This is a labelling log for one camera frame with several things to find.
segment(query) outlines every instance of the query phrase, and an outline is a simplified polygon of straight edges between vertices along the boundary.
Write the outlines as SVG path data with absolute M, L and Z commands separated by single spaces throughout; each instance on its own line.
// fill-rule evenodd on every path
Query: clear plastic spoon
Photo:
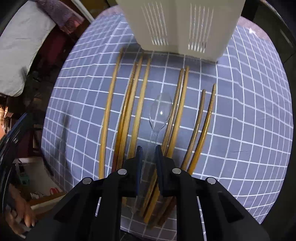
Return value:
M 160 130 L 166 125 L 170 118 L 172 99 L 167 92 L 160 93 L 151 105 L 149 121 L 152 133 L 149 143 L 149 153 L 154 153 L 157 137 Z

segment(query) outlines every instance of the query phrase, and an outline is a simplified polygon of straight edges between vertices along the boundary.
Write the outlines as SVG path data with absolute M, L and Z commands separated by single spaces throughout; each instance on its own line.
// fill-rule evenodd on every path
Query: human hand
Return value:
M 21 197 L 19 191 L 13 185 L 10 184 L 8 190 L 11 197 L 15 201 L 16 211 L 13 210 L 10 212 L 7 210 L 5 212 L 5 220 L 16 234 L 22 234 L 24 230 L 19 225 L 19 221 L 24 219 L 27 227 L 30 227 L 31 225 L 35 226 L 35 214 L 32 211 L 30 205 Z

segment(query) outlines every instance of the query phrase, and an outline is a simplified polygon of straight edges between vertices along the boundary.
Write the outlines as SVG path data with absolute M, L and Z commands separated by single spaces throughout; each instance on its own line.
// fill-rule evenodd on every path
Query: grid tablecloth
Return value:
M 98 178 L 99 137 L 109 85 L 119 50 L 124 47 L 113 94 L 105 176 L 111 171 L 120 111 L 133 62 L 142 49 L 124 15 L 99 16 L 69 54 L 47 108 L 42 149 L 54 181 L 69 191 L 83 177 Z M 152 58 L 137 144 L 151 134 L 149 110 L 161 92 L 173 99 L 180 68 L 190 67 L 185 106 L 173 154 L 180 165 L 190 141 L 201 96 L 206 89 L 204 122 L 213 83 L 217 95 L 201 157 L 193 173 L 213 176 L 261 222 L 281 189 L 292 145 L 293 120 L 287 77 L 273 44 L 237 26 L 217 64 L 189 56 L 145 51 L 129 134 L 148 57 Z M 158 142 L 161 143 L 164 129 Z M 176 211 L 162 227 L 148 229 L 137 215 L 154 168 L 144 162 L 141 193 L 122 209 L 121 228 L 159 240 L 176 239 Z

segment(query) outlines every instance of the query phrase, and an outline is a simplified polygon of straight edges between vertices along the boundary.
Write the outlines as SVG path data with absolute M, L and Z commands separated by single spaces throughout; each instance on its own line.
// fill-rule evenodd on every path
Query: wooden chopstick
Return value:
M 184 76 L 184 82 L 183 82 L 183 88 L 182 88 L 182 92 L 181 92 L 181 97 L 180 97 L 180 102 L 179 102 L 179 107 L 178 107 L 178 111 L 177 111 L 177 116 L 176 116 L 176 121 L 175 121 L 175 125 L 174 125 L 174 129 L 173 129 L 173 133 L 172 133 L 172 137 L 170 140 L 170 144 L 168 147 L 168 152 L 166 154 L 167 157 L 172 158 L 173 156 L 173 151 L 175 148 L 175 144 L 176 144 L 176 140 L 177 140 L 177 135 L 178 135 L 178 131 L 179 131 L 179 127 L 180 127 L 180 123 L 181 123 L 181 118 L 182 118 L 182 112 L 183 112 L 183 108 L 184 108 L 184 102 L 185 102 L 185 96 L 186 96 L 186 90 L 187 90 L 187 83 L 188 83 L 188 75 L 189 75 L 189 67 L 186 67 L 185 70 L 185 76 Z M 159 192 L 159 187 L 158 184 L 156 186 L 156 188 L 154 189 L 154 193 L 151 199 L 151 202 L 148 206 L 147 212 L 144 216 L 144 222 L 148 223 L 152 212 L 155 208 L 156 202 L 158 200 L 158 197 L 160 195 Z
M 200 122 L 202 120 L 202 111 L 204 108 L 204 104 L 205 104 L 205 89 L 202 90 L 202 96 L 200 98 L 200 106 L 199 106 L 199 110 L 198 110 L 198 114 L 197 114 L 197 119 L 196 119 L 193 133 L 192 133 L 192 136 L 191 136 L 188 148 L 187 148 L 187 152 L 185 154 L 184 160 L 181 165 L 182 170 L 186 170 L 189 159 L 191 157 L 191 154 L 192 154 L 192 151 L 193 151 L 193 148 L 195 145 L 195 141 L 197 138 L 198 130 L 200 128 Z
M 113 96 L 113 91 L 115 87 L 115 81 L 116 81 L 120 60 L 122 57 L 122 52 L 123 50 L 121 49 L 116 60 L 116 65 L 113 71 L 112 80 L 111 80 L 111 84 L 110 84 L 109 92 L 107 96 L 107 103 L 106 103 L 104 121 L 102 125 L 101 138 L 100 138 L 101 146 L 100 146 L 100 153 L 99 153 L 99 179 L 102 179 L 105 177 L 105 155 L 106 155 L 107 132 L 108 132 L 110 110 L 111 110 L 111 104 L 112 104 L 112 96 Z
M 135 78 L 136 68 L 137 68 L 137 62 L 135 62 L 133 64 L 131 77 L 128 81 L 128 88 L 126 90 L 126 96 L 124 98 L 124 103 L 123 103 L 123 107 L 122 107 L 122 111 L 121 111 L 121 115 L 120 115 L 120 119 L 119 119 L 119 125 L 118 125 L 118 131 L 117 131 L 117 136 L 116 136 L 111 172 L 114 172 L 116 170 L 116 166 L 117 166 L 117 158 L 118 158 L 120 140 L 121 140 L 121 135 L 122 135 L 123 123 L 124 123 L 124 119 L 125 119 L 125 115 L 126 115 L 126 107 L 128 104 L 129 96 L 131 94 L 131 86 L 132 86 L 133 80 Z
M 168 146 L 170 133 L 172 130 L 173 122 L 174 122 L 175 115 L 176 115 L 177 108 L 178 108 L 178 101 L 179 101 L 179 96 L 180 96 L 180 91 L 181 91 L 182 80 L 183 80 L 183 72 L 184 72 L 184 69 L 181 69 L 180 73 L 179 73 L 179 79 L 178 79 L 178 84 L 177 84 L 177 88 L 176 88 L 176 92 L 175 92 L 175 97 L 174 97 L 174 101 L 173 101 L 170 119 L 168 121 L 168 126 L 165 130 L 165 135 L 163 137 L 163 143 L 161 145 L 161 151 L 163 152 L 163 155 L 166 154 L 165 152 L 166 152 L 166 149 Z
M 119 146 L 119 152 L 118 152 L 118 158 L 117 158 L 117 166 L 116 169 L 120 169 L 122 167 L 123 163 L 123 158 L 124 158 L 124 152 L 126 149 L 126 141 L 128 137 L 128 128 L 131 120 L 131 112 L 133 110 L 133 101 L 135 99 L 136 95 L 136 90 L 137 90 L 137 85 L 138 85 L 138 80 L 140 76 L 140 71 L 142 67 L 142 61 L 143 61 L 143 55 L 141 55 L 136 74 L 135 74 L 135 80 L 133 82 L 132 88 L 131 88 L 131 95 L 128 100 L 128 107 L 126 109 L 126 116 L 123 124 L 123 130 L 122 130 L 122 135 L 121 135 L 121 140 L 120 140 L 120 146 Z
M 179 95 L 180 95 L 180 90 L 181 90 L 181 85 L 182 85 L 182 79 L 183 79 L 183 72 L 184 72 L 184 69 L 181 69 L 180 74 L 179 74 L 179 79 L 178 79 L 176 92 L 175 92 L 175 97 L 174 97 L 174 101 L 173 101 L 173 106 L 172 106 L 172 110 L 171 110 L 171 114 L 170 114 L 170 119 L 168 121 L 167 128 L 165 129 L 165 135 L 164 135 L 164 138 L 163 138 L 163 143 L 161 145 L 161 151 L 163 152 L 163 155 L 165 155 L 165 151 L 166 151 L 168 141 L 169 141 L 169 138 L 170 138 L 170 133 L 171 133 L 171 130 L 172 130 L 173 122 L 174 122 L 175 115 L 176 115 L 176 112 L 177 112 L 178 100 L 179 100 Z M 153 192 L 153 190 L 155 188 L 156 181 L 157 181 L 157 171 L 156 171 L 156 169 L 154 169 L 154 173 L 153 173 L 152 179 L 150 181 L 150 185 L 149 185 L 148 191 L 146 193 L 144 203 L 143 203 L 143 205 L 142 205 L 142 207 L 140 209 L 140 216 L 141 217 L 144 216 L 144 213 L 145 213 L 147 205 L 148 205 L 148 203 L 150 201 L 152 192 Z
M 175 149 L 175 144 L 176 144 L 176 141 L 177 141 L 178 131 L 179 131 L 179 128 L 180 128 L 180 123 L 181 123 L 181 118 L 182 118 L 182 113 L 183 113 L 183 108 L 184 108 L 184 103 L 185 103 L 185 96 L 186 96 L 187 83 L 188 83 L 188 75 L 189 75 L 189 67 L 187 66 L 186 70 L 185 70 L 182 93 L 181 93 L 181 98 L 180 98 L 180 103 L 179 103 L 179 108 L 178 108 L 175 124 L 174 124 L 174 129 L 173 129 L 172 137 L 170 139 L 168 152 L 166 154 L 166 156 L 168 158 L 172 158 L 173 152 L 174 152 L 174 149 Z
M 210 99 L 209 107 L 207 109 L 207 115 L 205 117 L 205 122 L 204 122 L 204 125 L 202 127 L 202 132 L 200 134 L 200 138 L 198 139 L 198 143 L 197 143 L 194 155 L 192 157 L 191 163 L 190 163 L 190 165 L 189 165 L 189 167 L 187 169 L 187 172 L 190 175 L 193 174 L 193 171 L 194 171 L 194 169 L 196 167 L 197 161 L 198 161 L 198 159 L 200 157 L 202 147 L 203 147 L 203 145 L 205 143 L 207 130 L 208 130 L 209 125 L 210 125 L 210 120 L 211 120 L 215 95 L 216 95 L 216 84 L 213 85 L 211 99 Z M 172 212 L 175 205 L 176 205 L 176 198 L 175 197 L 171 198 L 170 203 L 167 200 L 167 202 L 165 202 L 163 208 L 161 209 L 161 212 L 164 213 L 164 215 L 162 217 L 157 217 L 157 219 L 159 219 L 159 221 L 156 219 L 154 224 L 157 223 L 158 225 L 162 226 L 164 224 L 164 222 L 166 221 L 166 219 L 170 216 L 170 214 L 171 214 L 171 212 Z
M 214 105 L 214 99 L 215 99 L 215 95 L 216 95 L 216 84 L 213 85 L 213 89 L 212 89 L 212 94 L 211 94 L 211 99 L 210 99 L 210 103 L 209 103 L 209 107 L 207 109 L 207 115 L 205 117 L 205 122 L 204 122 L 204 126 L 202 127 L 202 132 L 200 134 L 200 138 L 198 140 L 194 155 L 192 157 L 191 163 L 189 164 L 189 167 L 187 169 L 187 172 L 192 175 L 195 166 L 197 164 L 197 161 L 200 157 L 200 154 L 202 152 L 202 148 L 203 145 L 205 143 L 205 138 L 207 136 L 207 130 L 209 128 L 210 125 L 210 120 L 211 120 L 211 115 L 212 115 L 212 109 L 213 109 L 213 105 Z
M 196 119 L 195 126 L 194 126 L 194 129 L 193 129 L 193 133 L 192 133 L 189 145 L 188 145 L 187 152 L 186 152 L 185 157 L 183 159 L 183 162 L 181 164 L 181 169 L 182 170 L 186 170 L 189 159 L 191 157 L 191 154 L 192 154 L 192 151 L 193 151 L 193 148 L 194 148 L 194 145 L 195 145 L 195 141 L 196 141 L 197 134 L 198 134 L 198 129 L 200 127 L 200 122 L 201 122 L 201 119 L 202 119 L 202 111 L 203 111 L 203 108 L 204 108 L 204 103 L 205 103 L 205 89 L 202 90 L 202 95 L 201 95 L 201 98 L 200 98 L 200 105 L 199 105 L 199 110 L 198 110 L 198 114 L 197 114 L 197 119 Z M 155 226 L 159 222 L 161 217 L 164 215 L 165 211 L 168 209 L 168 207 L 172 203 L 173 199 L 174 199 L 173 197 L 169 197 L 169 198 L 166 199 L 166 201 L 162 205 L 160 211 L 158 212 L 156 218 L 154 219 L 152 226 Z
M 135 152 L 136 152 L 136 144 L 137 144 L 137 138 L 138 138 L 138 133 L 139 133 L 141 114 L 142 114 L 142 109 L 143 109 L 143 104 L 144 104 L 145 90 L 146 90 L 148 76 L 149 76 L 149 70 L 150 70 L 150 61 L 151 61 L 151 59 L 149 58 L 148 62 L 147 62 L 147 67 L 146 67 L 146 72 L 144 75 L 142 87 L 141 87 L 141 92 L 140 92 L 140 97 L 139 97 L 139 101 L 138 101 L 135 120 L 133 122 L 133 131 L 131 134 L 131 142 L 130 142 L 130 147 L 129 147 L 127 159 L 133 158 L 135 156 Z

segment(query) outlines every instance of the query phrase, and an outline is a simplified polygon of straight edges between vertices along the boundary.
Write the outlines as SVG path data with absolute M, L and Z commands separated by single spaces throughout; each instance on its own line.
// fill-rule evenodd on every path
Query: white plastic box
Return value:
M 245 0 L 117 0 L 144 50 L 174 52 L 216 62 Z

